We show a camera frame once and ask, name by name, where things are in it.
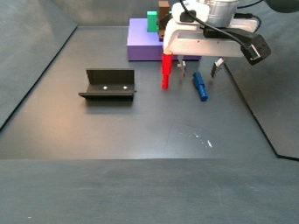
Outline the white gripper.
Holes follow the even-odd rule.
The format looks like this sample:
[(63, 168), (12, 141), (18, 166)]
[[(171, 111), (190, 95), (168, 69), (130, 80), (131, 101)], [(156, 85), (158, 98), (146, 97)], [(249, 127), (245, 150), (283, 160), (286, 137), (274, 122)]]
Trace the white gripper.
[(235, 18), (239, 1), (182, 1), (172, 5), (172, 18), (166, 25), (163, 51), (178, 56), (178, 67), (186, 77), (186, 61), (188, 56), (219, 56), (214, 62), (210, 75), (216, 77), (226, 60), (222, 57), (242, 57), (238, 42), (223, 39), (207, 39), (203, 30), (210, 25), (218, 29), (239, 28), (255, 32), (255, 19)]

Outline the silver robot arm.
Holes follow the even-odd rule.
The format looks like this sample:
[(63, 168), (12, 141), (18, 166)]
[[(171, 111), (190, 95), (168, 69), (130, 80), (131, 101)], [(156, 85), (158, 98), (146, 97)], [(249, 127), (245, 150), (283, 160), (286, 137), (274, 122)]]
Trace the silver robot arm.
[(162, 74), (167, 80), (171, 74), (174, 55), (242, 57), (239, 43), (222, 37), (207, 38), (203, 31), (208, 25), (215, 28), (239, 28), (253, 33), (258, 22), (234, 18), (239, 0), (183, 0), (172, 5), (163, 35)]

